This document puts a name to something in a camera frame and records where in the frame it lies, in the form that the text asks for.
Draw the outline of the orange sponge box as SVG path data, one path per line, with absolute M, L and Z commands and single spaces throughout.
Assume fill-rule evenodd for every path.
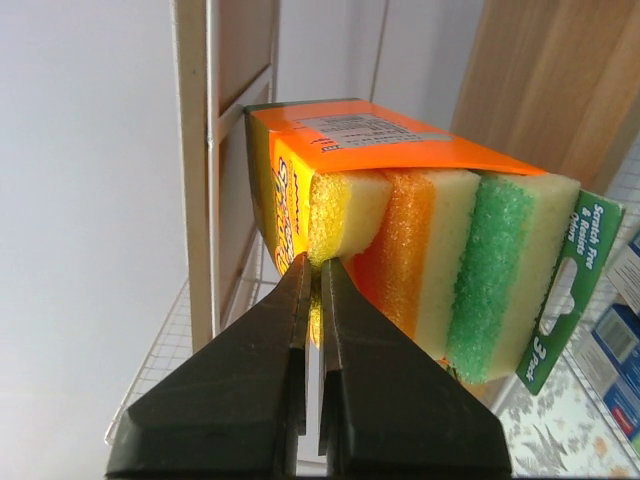
M 244 110 L 256 221 L 285 271 L 342 261 L 358 291 L 471 385 L 543 388 L 624 207 L 413 118 L 347 98 Z

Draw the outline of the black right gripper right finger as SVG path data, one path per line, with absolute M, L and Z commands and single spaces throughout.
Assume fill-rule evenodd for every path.
M 500 421 L 357 290 L 321 270 L 319 452 L 330 476 L 508 476 Z

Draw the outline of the blue green sponge pack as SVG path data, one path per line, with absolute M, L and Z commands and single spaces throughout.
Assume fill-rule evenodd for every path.
M 614 301 L 583 341 L 576 360 L 621 432 L 639 450 L 639 237 L 607 273 Z

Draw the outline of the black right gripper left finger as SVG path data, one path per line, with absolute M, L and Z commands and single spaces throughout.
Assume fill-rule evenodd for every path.
M 311 266 L 126 409 L 109 476 L 293 476 L 306 432 Z

